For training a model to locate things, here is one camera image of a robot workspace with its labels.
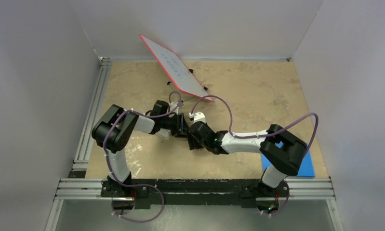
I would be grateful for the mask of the white stapler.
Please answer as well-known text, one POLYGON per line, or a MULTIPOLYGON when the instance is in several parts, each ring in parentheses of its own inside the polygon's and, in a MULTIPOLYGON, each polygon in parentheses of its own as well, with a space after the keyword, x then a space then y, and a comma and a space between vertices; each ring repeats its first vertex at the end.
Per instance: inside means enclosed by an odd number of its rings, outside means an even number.
POLYGON ((167 129, 160 129, 158 132, 155 133, 155 135, 159 136, 159 137, 162 137, 164 139, 169 139, 170 135, 171 135, 171 132, 168 131, 167 129))

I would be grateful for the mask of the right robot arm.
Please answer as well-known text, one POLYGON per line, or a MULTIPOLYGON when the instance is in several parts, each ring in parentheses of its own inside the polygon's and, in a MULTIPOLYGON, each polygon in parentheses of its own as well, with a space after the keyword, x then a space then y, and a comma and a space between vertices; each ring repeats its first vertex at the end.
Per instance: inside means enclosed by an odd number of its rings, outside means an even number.
POLYGON ((301 163, 308 151, 307 144, 289 131, 273 133, 282 127, 272 124, 269 129, 254 133, 228 131, 214 132, 207 123, 195 122, 189 133, 200 146, 213 154, 258 153, 270 162, 270 166, 258 183, 261 194, 270 196, 287 176, 297 176, 301 163))

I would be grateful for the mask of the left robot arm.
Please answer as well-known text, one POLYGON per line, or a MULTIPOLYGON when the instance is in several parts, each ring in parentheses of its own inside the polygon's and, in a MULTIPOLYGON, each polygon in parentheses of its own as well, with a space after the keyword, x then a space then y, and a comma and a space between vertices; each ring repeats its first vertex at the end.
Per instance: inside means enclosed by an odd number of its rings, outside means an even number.
POLYGON ((132 190, 131 172, 124 153, 132 132, 186 138, 189 126, 176 104, 157 100, 145 114, 111 105, 91 131, 91 137, 105 151, 109 178, 114 180, 113 191, 125 197, 132 190))

